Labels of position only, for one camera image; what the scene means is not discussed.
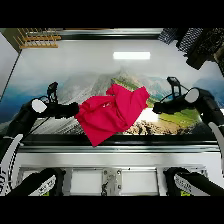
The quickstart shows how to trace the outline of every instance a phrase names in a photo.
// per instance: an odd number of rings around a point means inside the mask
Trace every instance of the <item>red cloth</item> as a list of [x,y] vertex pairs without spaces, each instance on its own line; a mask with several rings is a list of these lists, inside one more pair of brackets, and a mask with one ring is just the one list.
[[113,84],[108,96],[92,96],[79,106],[75,118],[93,146],[115,134],[129,129],[142,110],[148,107],[149,94],[145,87],[133,92]]

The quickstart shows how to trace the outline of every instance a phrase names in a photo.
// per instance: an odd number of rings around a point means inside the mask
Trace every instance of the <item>metal bracket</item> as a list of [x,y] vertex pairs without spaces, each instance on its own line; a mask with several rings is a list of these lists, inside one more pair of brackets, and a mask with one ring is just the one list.
[[103,169],[102,196],[119,196],[122,189],[122,169]]

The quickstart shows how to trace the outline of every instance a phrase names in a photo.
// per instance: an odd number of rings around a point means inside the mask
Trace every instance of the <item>crumpled fabric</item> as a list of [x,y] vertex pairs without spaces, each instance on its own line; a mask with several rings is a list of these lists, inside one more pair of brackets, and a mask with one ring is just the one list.
[[74,116],[93,146],[129,129],[148,107],[146,100],[150,97],[145,87],[132,92],[117,84],[111,85],[106,95],[90,97]]

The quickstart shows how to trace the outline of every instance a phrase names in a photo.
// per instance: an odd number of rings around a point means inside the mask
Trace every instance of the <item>white wall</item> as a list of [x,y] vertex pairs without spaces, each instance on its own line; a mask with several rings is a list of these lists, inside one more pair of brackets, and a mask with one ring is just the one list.
[[0,100],[17,56],[17,51],[0,33]]

